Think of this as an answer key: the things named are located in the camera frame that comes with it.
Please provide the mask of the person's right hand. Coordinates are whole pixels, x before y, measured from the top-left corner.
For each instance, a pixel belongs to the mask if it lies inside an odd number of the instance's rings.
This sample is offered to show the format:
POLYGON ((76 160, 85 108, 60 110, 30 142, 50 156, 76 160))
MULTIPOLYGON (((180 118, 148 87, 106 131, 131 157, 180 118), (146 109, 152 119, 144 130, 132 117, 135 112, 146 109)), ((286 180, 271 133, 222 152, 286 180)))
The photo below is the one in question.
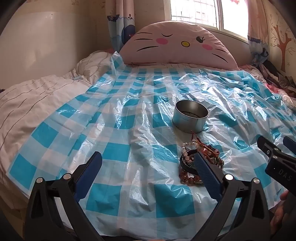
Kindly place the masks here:
POLYGON ((272 240, 292 240, 295 224, 295 196, 288 190, 280 195, 270 222, 272 240))

